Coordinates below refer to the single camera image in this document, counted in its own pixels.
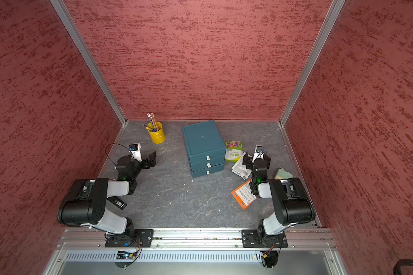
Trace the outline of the white label seed bag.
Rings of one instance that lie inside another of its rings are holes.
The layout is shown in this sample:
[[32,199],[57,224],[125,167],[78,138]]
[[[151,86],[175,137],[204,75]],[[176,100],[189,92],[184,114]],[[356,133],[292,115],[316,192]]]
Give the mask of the white label seed bag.
[[243,164],[244,157],[247,156],[247,153],[244,152],[242,157],[232,166],[231,171],[241,177],[244,180],[248,180],[251,175],[251,170],[246,168],[246,165]]

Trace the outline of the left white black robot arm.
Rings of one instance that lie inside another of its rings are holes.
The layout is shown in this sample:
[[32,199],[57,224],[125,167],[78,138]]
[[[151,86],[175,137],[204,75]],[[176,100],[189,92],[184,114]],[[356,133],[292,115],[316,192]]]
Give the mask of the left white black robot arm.
[[111,202],[123,210],[126,203],[120,198],[134,194],[137,176],[142,170],[156,165],[156,154],[154,151],[142,160],[137,160],[132,155],[119,158],[115,165],[118,172],[116,180],[75,180],[59,206],[58,222],[71,227],[88,226],[104,231],[107,233],[107,247],[128,247],[136,244],[139,237],[131,219],[115,214],[106,204]]

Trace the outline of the green flower seed bag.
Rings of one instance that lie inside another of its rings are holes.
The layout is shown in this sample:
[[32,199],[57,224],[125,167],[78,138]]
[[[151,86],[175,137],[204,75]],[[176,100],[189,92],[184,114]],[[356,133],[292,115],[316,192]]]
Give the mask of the green flower seed bag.
[[239,140],[225,141],[226,157],[228,162],[236,163],[243,156],[243,142]]

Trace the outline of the teal three-drawer cabinet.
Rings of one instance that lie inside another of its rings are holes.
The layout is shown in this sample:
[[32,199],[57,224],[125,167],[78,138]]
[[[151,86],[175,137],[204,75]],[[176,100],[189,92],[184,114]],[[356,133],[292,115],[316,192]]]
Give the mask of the teal three-drawer cabinet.
[[193,178],[224,170],[226,146],[213,120],[183,126],[182,135]]

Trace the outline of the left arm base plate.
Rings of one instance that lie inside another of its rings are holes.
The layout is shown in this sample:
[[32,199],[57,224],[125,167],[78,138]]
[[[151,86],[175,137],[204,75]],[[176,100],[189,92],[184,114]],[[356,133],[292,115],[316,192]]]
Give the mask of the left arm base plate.
[[133,235],[109,234],[106,236],[106,248],[149,248],[153,240],[153,229],[135,229]]

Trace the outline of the orange seed bag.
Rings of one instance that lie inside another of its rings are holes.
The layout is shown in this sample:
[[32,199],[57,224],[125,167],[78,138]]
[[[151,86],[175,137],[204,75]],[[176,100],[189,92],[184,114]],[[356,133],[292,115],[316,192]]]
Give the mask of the orange seed bag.
[[234,197],[234,199],[242,209],[247,209],[253,203],[253,201],[257,199],[257,197],[251,192],[250,182],[250,179],[247,180],[245,183],[231,192],[231,195]]

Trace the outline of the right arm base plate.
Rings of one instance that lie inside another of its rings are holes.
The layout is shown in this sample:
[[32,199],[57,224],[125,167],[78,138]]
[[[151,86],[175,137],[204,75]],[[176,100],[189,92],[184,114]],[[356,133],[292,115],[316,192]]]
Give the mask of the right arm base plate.
[[244,248],[287,248],[287,238],[284,233],[269,236],[265,233],[260,233],[257,230],[247,229],[242,230],[242,244]]

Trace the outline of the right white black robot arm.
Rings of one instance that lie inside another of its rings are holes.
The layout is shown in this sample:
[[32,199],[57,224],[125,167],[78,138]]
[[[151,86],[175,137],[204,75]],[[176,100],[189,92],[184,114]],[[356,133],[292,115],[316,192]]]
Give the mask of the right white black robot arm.
[[260,245],[272,244],[288,228],[315,219],[315,208],[299,178],[268,179],[269,157],[244,156],[242,164],[252,172],[250,194],[273,202],[273,214],[261,220],[257,228]]

